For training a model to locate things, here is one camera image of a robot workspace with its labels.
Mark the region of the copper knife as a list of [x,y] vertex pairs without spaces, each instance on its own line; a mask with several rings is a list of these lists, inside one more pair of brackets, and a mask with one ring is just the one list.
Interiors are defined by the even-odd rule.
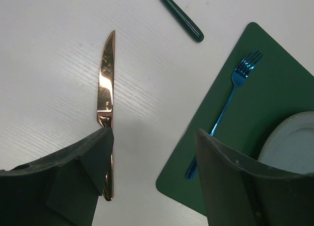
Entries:
[[[97,122],[102,127],[113,126],[113,95],[114,95],[114,71],[115,71],[115,41],[116,31],[113,30],[104,44],[98,81],[97,95]],[[106,201],[112,201],[114,197],[114,165],[113,151],[111,152],[109,169],[105,176],[103,196]]]

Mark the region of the dark green placemat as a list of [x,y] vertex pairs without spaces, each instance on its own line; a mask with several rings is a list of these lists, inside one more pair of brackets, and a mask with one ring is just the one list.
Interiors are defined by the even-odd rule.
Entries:
[[[254,49],[263,57],[230,97],[232,72]],[[313,75],[257,23],[249,23],[157,178],[158,191],[205,214],[199,177],[186,179],[196,130],[215,130],[220,142],[256,159],[282,121],[313,109]]]

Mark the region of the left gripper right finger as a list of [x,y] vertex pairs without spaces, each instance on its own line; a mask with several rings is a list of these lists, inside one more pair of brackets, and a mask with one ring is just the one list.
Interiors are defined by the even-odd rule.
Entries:
[[198,173],[210,226],[311,226],[314,175],[262,164],[199,129]]

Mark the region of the blue plastic spoon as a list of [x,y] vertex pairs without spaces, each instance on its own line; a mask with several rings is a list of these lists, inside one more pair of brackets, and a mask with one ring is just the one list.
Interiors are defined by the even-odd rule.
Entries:
[[[236,68],[234,69],[231,75],[233,87],[230,96],[226,101],[225,106],[223,107],[219,117],[217,118],[217,121],[215,122],[211,132],[209,133],[210,136],[215,136],[217,128],[221,127],[220,123],[224,121],[223,120],[225,117],[224,114],[226,113],[228,107],[230,107],[230,104],[232,103],[232,99],[237,89],[244,85],[245,81],[247,81],[247,78],[249,77],[249,74],[256,68],[256,65],[259,63],[262,57],[263,53],[260,52],[258,49],[254,49],[247,56],[245,56],[238,64],[238,66],[236,66]],[[196,157],[194,157],[186,171],[185,180],[188,182],[192,181],[197,170],[198,170],[197,160]]]

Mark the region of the teal round plate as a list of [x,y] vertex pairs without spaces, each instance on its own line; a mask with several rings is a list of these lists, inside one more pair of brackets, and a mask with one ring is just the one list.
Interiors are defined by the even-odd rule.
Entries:
[[297,113],[280,123],[266,140],[258,161],[296,174],[313,173],[314,113]]

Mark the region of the gold fork green handle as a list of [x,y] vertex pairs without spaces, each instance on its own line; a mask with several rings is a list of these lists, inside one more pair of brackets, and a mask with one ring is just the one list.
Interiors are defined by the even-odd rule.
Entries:
[[160,0],[160,2],[194,42],[200,43],[204,40],[204,34],[200,28],[173,0]]

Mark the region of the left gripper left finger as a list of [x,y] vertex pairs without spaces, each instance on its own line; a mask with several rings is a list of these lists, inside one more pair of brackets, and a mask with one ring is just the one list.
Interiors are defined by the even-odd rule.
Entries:
[[90,226],[113,149],[112,129],[0,172],[3,226]]

